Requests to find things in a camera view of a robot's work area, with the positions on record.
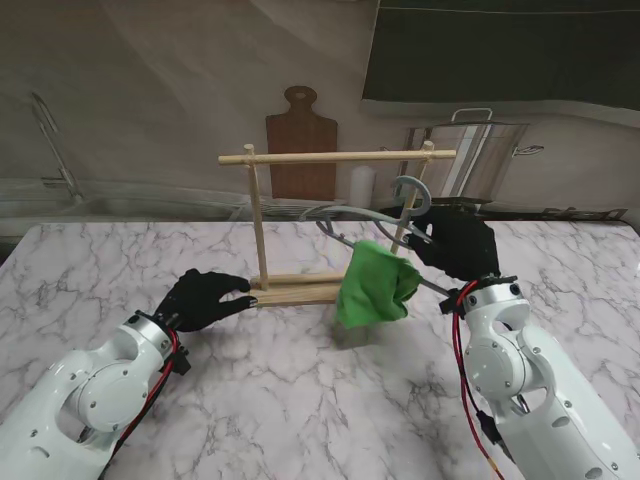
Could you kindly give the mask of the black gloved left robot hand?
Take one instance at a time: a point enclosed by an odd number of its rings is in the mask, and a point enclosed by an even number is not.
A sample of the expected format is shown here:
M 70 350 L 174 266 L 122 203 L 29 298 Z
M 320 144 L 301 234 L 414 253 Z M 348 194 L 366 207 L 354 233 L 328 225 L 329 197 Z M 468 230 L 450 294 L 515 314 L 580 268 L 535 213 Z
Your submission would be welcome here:
M 250 282 L 225 273 L 186 271 L 154 313 L 171 329 L 191 333 L 257 304 Z

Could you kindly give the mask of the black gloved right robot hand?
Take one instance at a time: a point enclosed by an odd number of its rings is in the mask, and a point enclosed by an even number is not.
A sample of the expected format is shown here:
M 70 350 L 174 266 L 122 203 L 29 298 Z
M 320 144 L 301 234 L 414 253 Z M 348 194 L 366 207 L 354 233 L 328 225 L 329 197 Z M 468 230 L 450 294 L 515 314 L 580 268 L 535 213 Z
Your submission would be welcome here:
M 433 207 L 413 221 L 431 242 L 410 234 L 408 245 L 426 266 L 447 276 L 469 282 L 501 275 L 494 231 L 480 218 L 447 207 Z

